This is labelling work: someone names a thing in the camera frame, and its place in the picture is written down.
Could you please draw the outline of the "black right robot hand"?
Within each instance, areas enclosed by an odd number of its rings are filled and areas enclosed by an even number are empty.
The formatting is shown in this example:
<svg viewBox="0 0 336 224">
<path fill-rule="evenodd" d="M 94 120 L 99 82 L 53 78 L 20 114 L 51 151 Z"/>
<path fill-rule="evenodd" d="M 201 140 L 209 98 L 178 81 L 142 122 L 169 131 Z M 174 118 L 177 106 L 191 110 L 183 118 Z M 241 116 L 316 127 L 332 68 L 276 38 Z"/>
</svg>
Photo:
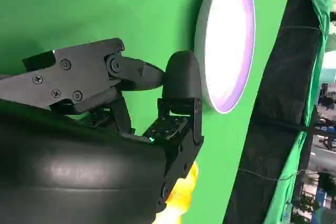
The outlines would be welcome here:
<svg viewBox="0 0 336 224">
<path fill-rule="evenodd" d="M 202 147 L 191 51 L 165 70 L 112 38 L 1 76 L 1 223 L 153 223 Z"/>
</svg>

